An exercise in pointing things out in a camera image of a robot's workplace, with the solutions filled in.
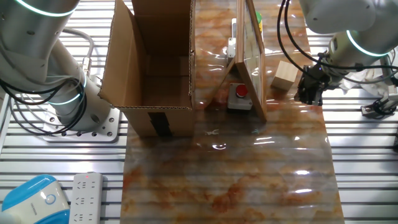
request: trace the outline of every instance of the glass panel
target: glass panel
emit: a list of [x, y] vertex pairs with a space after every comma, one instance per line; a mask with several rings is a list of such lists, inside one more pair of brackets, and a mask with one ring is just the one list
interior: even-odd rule
[[254, 90], [257, 93], [260, 103], [262, 103], [262, 88], [261, 88], [261, 53], [259, 44], [257, 43], [256, 33], [250, 18], [250, 12], [246, 1], [244, 1], [244, 63], [248, 70], [251, 81], [253, 82]]

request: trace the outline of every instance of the wooden block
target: wooden block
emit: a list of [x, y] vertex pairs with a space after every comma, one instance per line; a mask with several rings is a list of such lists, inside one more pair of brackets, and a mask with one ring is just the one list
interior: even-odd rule
[[291, 63], [280, 61], [271, 85], [283, 90], [289, 90], [296, 80], [297, 72], [298, 69]]

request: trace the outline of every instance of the wooden frame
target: wooden frame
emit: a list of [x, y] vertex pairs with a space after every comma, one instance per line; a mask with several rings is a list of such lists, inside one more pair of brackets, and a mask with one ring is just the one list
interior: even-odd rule
[[[257, 87], [261, 89], [261, 95], [259, 96], [256, 91], [256, 87], [253, 84], [251, 75], [248, 71], [248, 65], [245, 62], [245, 10], [246, 7], [248, 9], [249, 15], [250, 15], [250, 25], [254, 29], [254, 36], [255, 36], [255, 41], [257, 42], [257, 45], [259, 47], [259, 62], [260, 64], [257, 67], [257, 70], [260, 72], [257, 74], [259, 81], [257, 83]], [[261, 31], [259, 26], [255, 26], [258, 24], [257, 21], [257, 16], [256, 16], [256, 10], [254, 8], [254, 4], [252, 0], [237, 0], [237, 18], [236, 18], [236, 53], [235, 53], [235, 58], [231, 61], [231, 63], [228, 65], [228, 67], [225, 70], [225, 75], [223, 82], [228, 75], [228, 73], [232, 70], [233, 67], [236, 67], [238, 69], [238, 72], [246, 85], [246, 88], [248, 89], [248, 92], [251, 96], [253, 105], [256, 109], [256, 112], [258, 116], [260, 117], [261, 121], [266, 122], [266, 93], [264, 91], [264, 88], [266, 86], [266, 73], [265, 73], [265, 52], [264, 52], [264, 43], [262, 41], [261, 37]], [[215, 96], [217, 91], [220, 89], [221, 85], [219, 88], [215, 89], [212, 96]]]

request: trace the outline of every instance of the blue device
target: blue device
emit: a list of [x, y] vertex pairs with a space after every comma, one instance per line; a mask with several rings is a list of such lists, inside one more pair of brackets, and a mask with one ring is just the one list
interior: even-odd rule
[[70, 208], [58, 181], [39, 175], [8, 193], [2, 212], [20, 224], [68, 224]]

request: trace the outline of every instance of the led light ring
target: led light ring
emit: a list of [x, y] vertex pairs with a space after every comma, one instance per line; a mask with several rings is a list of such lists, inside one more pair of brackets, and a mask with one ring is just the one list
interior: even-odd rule
[[359, 44], [357, 44], [357, 43], [355, 42], [355, 40], [353, 39], [353, 36], [351, 35], [351, 32], [350, 32], [349, 30], [347, 30], [347, 36], [348, 36], [348, 38], [349, 38], [349, 41], [351, 41], [351, 43], [352, 43], [358, 50], [360, 50], [362, 53], [365, 53], [365, 54], [370, 55], [370, 56], [373, 56], [373, 57], [383, 57], [383, 56], [386, 56], [386, 55], [388, 54], [388, 52], [385, 53], [385, 54], [375, 54], [375, 53], [368, 52], [367, 50], [363, 49], [361, 46], [359, 46]]
[[38, 13], [38, 14], [44, 15], [44, 16], [62, 17], [62, 16], [67, 16], [67, 15], [73, 13], [73, 12], [76, 10], [76, 8], [74, 8], [74, 9], [72, 9], [71, 11], [69, 11], [69, 12], [64, 12], [64, 13], [45, 12], [45, 11], [42, 11], [42, 10], [40, 10], [40, 9], [36, 9], [35, 7], [33, 7], [33, 6], [29, 5], [29, 4], [27, 4], [27, 3], [24, 2], [23, 0], [15, 0], [15, 1], [18, 2], [19, 4], [23, 5], [25, 8], [27, 8], [27, 9], [33, 11], [33, 12], [36, 12], [36, 13]]
[[[86, 75], [85, 75], [85, 84], [83, 85], [83, 88], [86, 88], [86, 84], [87, 84], [87, 78], [86, 78]], [[78, 97], [80, 96], [80, 93], [78, 93], [75, 97], [73, 97], [72, 99], [70, 99], [70, 100], [68, 100], [68, 101], [66, 101], [66, 102], [63, 102], [63, 103], [51, 103], [51, 102], [49, 102], [51, 105], [65, 105], [65, 104], [68, 104], [68, 103], [71, 103], [71, 102], [73, 102], [75, 99], [77, 99]]]

